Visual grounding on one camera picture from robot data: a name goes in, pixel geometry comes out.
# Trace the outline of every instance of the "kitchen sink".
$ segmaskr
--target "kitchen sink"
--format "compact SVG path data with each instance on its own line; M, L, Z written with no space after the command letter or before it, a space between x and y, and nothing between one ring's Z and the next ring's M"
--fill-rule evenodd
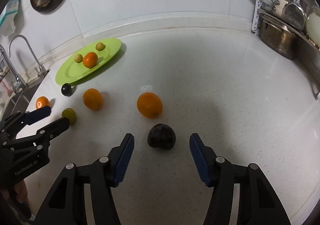
M39 78L34 82L28 84L27 88L24 91L20 91L16 95L14 95L10 99L7 107L4 109L2 119L6 119L10 115L17 113L18 111L25 112L30 103L30 100L32 99L42 81L43 78Z

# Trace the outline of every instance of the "white jar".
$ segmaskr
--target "white jar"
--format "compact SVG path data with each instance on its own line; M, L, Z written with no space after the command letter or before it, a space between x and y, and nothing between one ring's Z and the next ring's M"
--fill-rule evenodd
M312 13L308 16L307 33L313 42L320 47L320 8L312 6Z

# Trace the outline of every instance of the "dark purple fruit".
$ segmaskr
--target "dark purple fruit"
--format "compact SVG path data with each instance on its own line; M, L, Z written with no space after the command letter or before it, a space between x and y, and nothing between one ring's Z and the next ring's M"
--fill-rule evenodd
M152 148L170 150L176 143L174 130L166 124L157 124L151 128L148 134L148 145Z
M70 97L72 95L72 88L69 83L65 83L61 87L61 93L63 96Z

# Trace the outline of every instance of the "teal and white packaging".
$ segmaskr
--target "teal and white packaging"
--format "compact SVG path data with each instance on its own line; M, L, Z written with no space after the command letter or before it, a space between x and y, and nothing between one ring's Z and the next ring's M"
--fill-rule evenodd
M14 17L18 13L20 0L9 0L0 15L0 27L5 36L14 33L16 27L14 25Z

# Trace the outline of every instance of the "finger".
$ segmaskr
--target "finger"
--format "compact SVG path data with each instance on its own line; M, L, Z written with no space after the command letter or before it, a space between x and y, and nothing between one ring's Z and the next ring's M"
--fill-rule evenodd
M1 191L1 194L2 194L3 198L4 198L5 200L8 200L8 199L9 199L9 192L8 192L8 190L6 190L6 189L1 189L0 191Z
M17 183L13 188L17 193L17 201L20 203L26 202L28 198L28 191L25 182L22 180L21 182Z

